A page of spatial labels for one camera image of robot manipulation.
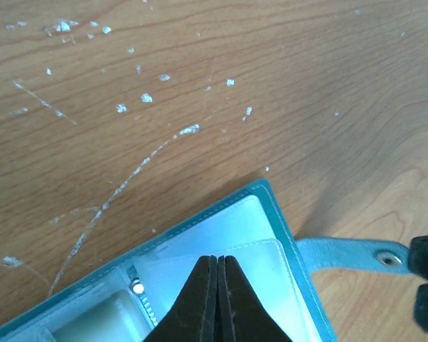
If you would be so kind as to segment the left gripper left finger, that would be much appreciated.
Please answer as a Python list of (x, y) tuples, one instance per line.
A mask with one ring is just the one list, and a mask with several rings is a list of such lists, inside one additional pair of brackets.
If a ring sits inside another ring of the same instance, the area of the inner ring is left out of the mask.
[(218, 259), (202, 256), (170, 311), (146, 337), (147, 341), (214, 341)]

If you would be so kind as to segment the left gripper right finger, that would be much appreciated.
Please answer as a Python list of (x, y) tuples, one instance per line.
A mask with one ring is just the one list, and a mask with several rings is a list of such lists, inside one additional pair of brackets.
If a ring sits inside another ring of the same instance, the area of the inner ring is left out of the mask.
[(216, 340), (290, 340), (267, 313), (233, 256), (218, 259)]

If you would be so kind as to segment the teal card holder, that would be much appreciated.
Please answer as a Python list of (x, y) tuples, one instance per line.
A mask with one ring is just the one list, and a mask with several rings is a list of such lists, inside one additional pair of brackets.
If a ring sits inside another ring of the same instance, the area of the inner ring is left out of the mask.
[(334, 341), (311, 273), (407, 275), (391, 241), (296, 240), (257, 180), (0, 327), (0, 341)]

